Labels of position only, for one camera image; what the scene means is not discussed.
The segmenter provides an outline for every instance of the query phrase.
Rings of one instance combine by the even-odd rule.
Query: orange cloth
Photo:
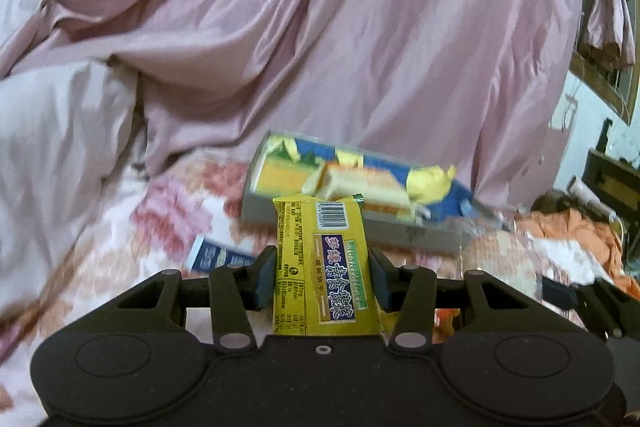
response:
[[[640,299],[638,281],[628,275],[621,275],[622,245],[618,236],[606,223],[594,223],[574,208],[570,208],[557,214],[532,212],[527,217],[518,218],[518,225],[534,237],[577,241],[583,250],[593,253],[618,288]]]

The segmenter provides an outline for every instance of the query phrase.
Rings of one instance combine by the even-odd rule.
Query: yellow snack packet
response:
[[[278,260],[276,335],[378,335],[360,207],[352,198],[273,200]]]

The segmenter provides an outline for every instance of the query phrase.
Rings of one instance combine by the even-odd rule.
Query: hanging pink cloth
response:
[[[634,28],[626,0],[593,0],[583,24],[581,52],[607,70],[623,70],[636,61]]]
[[[18,4],[6,6],[24,11]],[[455,164],[481,199],[504,204],[558,103],[579,7],[580,0],[44,0],[0,28],[0,74],[110,55],[138,68],[152,174],[197,146],[249,159],[272,128]]]

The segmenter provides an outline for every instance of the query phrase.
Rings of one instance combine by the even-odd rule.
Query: draped fabric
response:
[[[607,70],[623,70],[636,61],[633,32],[626,0],[593,0],[583,24],[580,50]]]
[[[151,174],[204,145],[249,159],[272,128],[455,164],[487,203],[506,201],[510,180],[540,148],[581,6],[42,0],[31,12],[2,1],[0,10],[19,16],[5,15],[0,74],[110,55],[143,73]]]

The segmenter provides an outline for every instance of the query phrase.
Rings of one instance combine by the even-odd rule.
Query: cardboard box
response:
[[[273,198],[293,195],[287,193],[287,187],[276,187],[276,184],[265,187],[264,182],[261,182],[262,187],[258,188],[258,181],[263,169],[268,168],[272,169],[272,171],[273,169],[278,169],[278,157],[276,157],[275,161],[271,161],[271,159],[268,160],[266,153],[268,144],[273,142],[272,137],[276,139],[283,137],[285,139],[295,140],[296,142],[296,149],[299,150],[296,152],[301,157],[298,160],[300,169],[296,172],[284,172],[282,176],[279,176],[277,172],[273,172],[273,177],[271,178],[271,180],[282,179],[284,184],[289,183],[289,190],[293,190],[294,194],[299,193],[301,180],[303,180],[305,176],[309,176],[314,170],[313,163],[311,163],[312,158],[310,158],[308,154],[310,150],[313,150],[314,153],[318,154],[318,157],[324,158],[325,160],[331,158],[332,155],[335,158],[336,150],[340,151],[340,153],[347,153],[348,155],[362,156],[365,166],[375,167],[376,169],[388,168],[399,180],[402,179],[402,172],[409,172],[411,169],[423,167],[420,165],[407,164],[396,158],[353,147],[327,145],[307,136],[289,132],[270,131],[262,139],[254,155],[249,167],[242,197],[241,220],[256,225],[276,227],[278,214],[273,205]],[[281,152],[282,162],[287,162],[287,151],[283,150]],[[270,158],[277,156],[277,154],[278,152],[271,152]],[[362,217],[367,242],[370,245],[392,245],[401,248],[413,248],[427,252],[459,256],[465,245],[471,240],[468,234],[452,230],[449,225],[443,225],[442,223],[431,221],[421,224],[409,223],[399,221],[392,214],[383,214],[382,212],[371,212],[368,210],[362,211]]]

